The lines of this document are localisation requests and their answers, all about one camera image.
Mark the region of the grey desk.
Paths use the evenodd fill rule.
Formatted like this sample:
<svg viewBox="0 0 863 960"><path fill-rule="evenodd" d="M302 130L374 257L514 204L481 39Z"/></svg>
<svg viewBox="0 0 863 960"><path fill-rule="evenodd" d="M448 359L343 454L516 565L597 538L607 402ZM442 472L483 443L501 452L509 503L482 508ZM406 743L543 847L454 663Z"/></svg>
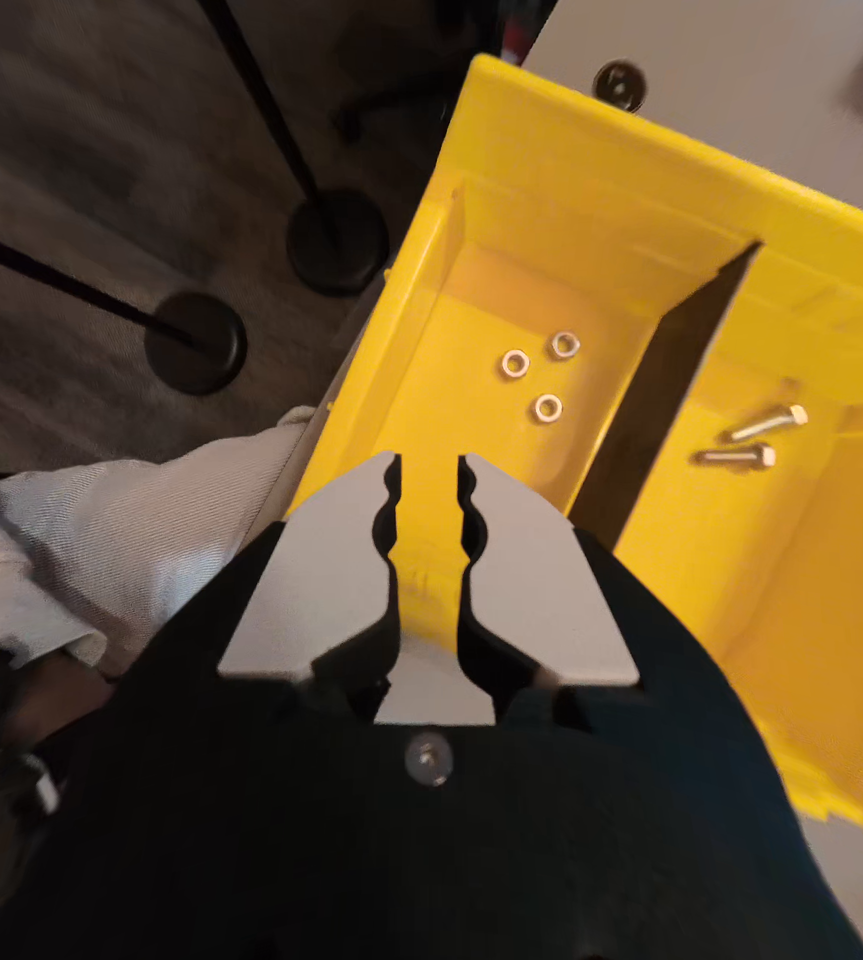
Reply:
<svg viewBox="0 0 863 960"><path fill-rule="evenodd" d="M592 86L618 59L647 82L619 111L863 212L863 2L560 2L524 68L616 109ZM804 814L863 934L863 826Z"/></svg>

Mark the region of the person's left forearm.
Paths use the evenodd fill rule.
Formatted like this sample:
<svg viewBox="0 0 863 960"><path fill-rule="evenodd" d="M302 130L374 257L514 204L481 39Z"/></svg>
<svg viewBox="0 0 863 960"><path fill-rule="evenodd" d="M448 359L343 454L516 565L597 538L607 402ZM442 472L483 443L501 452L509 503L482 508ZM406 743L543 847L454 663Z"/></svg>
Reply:
<svg viewBox="0 0 863 960"><path fill-rule="evenodd" d="M0 529L0 650L19 669L64 651L86 666L97 666L105 636L68 611L32 578L23 550Z"/></svg>

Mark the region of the black bin divider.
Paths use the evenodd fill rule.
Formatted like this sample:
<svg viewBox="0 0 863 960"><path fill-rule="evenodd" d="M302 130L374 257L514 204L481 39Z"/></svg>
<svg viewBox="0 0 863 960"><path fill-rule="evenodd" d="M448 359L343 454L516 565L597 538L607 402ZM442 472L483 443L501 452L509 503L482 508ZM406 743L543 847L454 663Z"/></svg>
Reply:
<svg viewBox="0 0 863 960"><path fill-rule="evenodd" d="M658 320L569 510L614 553L750 268L753 241Z"/></svg>

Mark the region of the person's left hand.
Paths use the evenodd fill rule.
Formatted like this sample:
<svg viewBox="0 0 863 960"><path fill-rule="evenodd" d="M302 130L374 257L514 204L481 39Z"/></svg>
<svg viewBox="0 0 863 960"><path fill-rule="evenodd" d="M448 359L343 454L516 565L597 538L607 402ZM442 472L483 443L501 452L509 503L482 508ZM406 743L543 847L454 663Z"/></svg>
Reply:
<svg viewBox="0 0 863 960"><path fill-rule="evenodd" d="M32 747L105 705L114 685L93 666L56 652L19 671L17 696L2 721L2 740Z"/></svg>

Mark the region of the yellow plastic bin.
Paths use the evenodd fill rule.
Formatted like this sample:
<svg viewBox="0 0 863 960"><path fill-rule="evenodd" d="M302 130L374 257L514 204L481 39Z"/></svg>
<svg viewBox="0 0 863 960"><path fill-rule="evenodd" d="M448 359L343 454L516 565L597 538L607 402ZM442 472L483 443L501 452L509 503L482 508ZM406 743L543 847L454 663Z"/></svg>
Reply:
<svg viewBox="0 0 863 960"><path fill-rule="evenodd" d="M862 211L480 56L292 507L398 453L402 628L454 660L459 457L569 513L662 315L756 240L615 551L736 686L794 806L863 827ZM785 404L809 423L721 440ZM690 462L759 443L773 468Z"/></svg>

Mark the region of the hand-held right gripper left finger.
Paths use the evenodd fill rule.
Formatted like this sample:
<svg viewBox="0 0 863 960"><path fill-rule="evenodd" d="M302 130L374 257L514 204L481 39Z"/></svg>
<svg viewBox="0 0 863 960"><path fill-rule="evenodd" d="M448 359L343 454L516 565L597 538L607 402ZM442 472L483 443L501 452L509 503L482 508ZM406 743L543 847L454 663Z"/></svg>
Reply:
<svg viewBox="0 0 863 960"><path fill-rule="evenodd" d="M386 680L401 646L401 457L378 453L305 500L281 535L217 671L229 678Z"/></svg>

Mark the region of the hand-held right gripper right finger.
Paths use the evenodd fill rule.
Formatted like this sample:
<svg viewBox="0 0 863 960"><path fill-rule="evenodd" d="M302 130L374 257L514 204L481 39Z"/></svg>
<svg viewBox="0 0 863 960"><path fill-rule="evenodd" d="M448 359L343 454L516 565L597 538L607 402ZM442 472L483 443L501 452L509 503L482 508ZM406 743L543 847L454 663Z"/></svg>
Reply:
<svg viewBox="0 0 863 960"><path fill-rule="evenodd" d="M574 525L477 453L459 462L459 660L481 688L632 688L640 673Z"/></svg>

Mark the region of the steel hex bolt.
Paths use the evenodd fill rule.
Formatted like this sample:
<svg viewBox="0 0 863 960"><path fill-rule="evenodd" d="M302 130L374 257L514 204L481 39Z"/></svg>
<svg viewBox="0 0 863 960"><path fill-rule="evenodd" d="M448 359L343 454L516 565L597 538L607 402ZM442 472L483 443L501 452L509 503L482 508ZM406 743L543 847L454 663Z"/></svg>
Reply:
<svg viewBox="0 0 863 960"><path fill-rule="evenodd" d="M742 472L772 469L777 463L775 449L767 443L709 448L695 451L689 462L700 467L722 467Z"/></svg>
<svg viewBox="0 0 863 960"><path fill-rule="evenodd" d="M759 414L737 427L723 431L720 439L728 445L742 445L777 430L807 426L809 422L809 414L803 405L785 404Z"/></svg>

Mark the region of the black pole with round foot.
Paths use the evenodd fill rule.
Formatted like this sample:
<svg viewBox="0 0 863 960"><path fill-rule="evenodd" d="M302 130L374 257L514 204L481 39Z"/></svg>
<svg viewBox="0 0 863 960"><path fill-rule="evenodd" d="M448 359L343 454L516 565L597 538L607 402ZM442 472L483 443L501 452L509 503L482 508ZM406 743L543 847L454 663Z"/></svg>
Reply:
<svg viewBox="0 0 863 960"><path fill-rule="evenodd" d="M285 230L285 252L294 274L323 296L362 294L390 255L381 210L358 189L319 186L228 2L197 5L302 193Z"/></svg>
<svg viewBox="0 0 863 960"><path fill-rule="evenodd" d="M246 364L246 326L236 311L212 295L180 292L149 312L1 241L0 268L141 329L151 372L183 395L214 395Z"/></svg>

